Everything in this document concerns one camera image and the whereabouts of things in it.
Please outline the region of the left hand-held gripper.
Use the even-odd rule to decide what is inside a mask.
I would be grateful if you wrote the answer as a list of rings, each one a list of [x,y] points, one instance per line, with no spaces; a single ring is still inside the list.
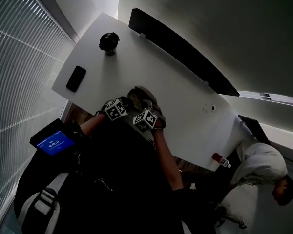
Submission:
[[[101,112],[107,115],[111,121],[128,115],[128,110],[133,107],[133,101],[127,97],[118,97],[107,101],[101,108]]]

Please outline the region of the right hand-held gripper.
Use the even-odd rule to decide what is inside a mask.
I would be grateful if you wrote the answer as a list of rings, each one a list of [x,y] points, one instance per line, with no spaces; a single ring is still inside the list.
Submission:
[[[133,125],[141,132],[156,128],[160,122],[161,129],[166,127],[166,118],[163,116],[160,107],[151,100],[141,102],[142,111],[133,118]]]

